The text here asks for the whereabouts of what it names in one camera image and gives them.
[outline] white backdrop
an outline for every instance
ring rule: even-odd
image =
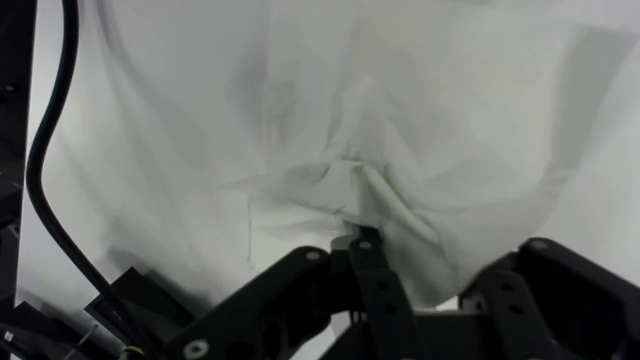
[[[467,0],[640,34],[635,0]],[[268,3],[82,3],[81,62],[47,162],[49,194],[111,279],[159,274],[200,314],[257,274],[248,199],[220,188],[264,173],[261,102]],[[49,102],[61,6],[40,3],[31,136]],[[610,88],[596,146],[538,230],[640,284],[640,54]],[[20,295],[77,323],[97,297],[25,209]]]

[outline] black cable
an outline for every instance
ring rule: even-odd
[[[77,242],[69,236],[61,221],[57,219],[43,186],[43,169],[45,159],[50,146],[50,141],[57,132],[58,121],[62,117],[69,91],[74,80],[77,58],[79,58],[79,38],[81,38],[81,21],[79,21],[79,0],[62,0],[64,11],[64,41],[62,41],[62,56],[61,68],[54,85],[53,98],[40,123],[39,135],[31,149],[29,170],[27,170],[27,188],[31,192],[36,214],[40,216],[45,228],[53,234],[62,252],[77,264],[77,269],[93,282],[93,287],[105,297],[105,301],[112,306],[112,310],[121,316],[123,325],[130,326],[130,333],[144,351],[148,358],[159,358],[152,343],[148,340],[144,329],[130,314],[126,305],[112,291],[108,280],[99,273],[99,269],[82,254]]]

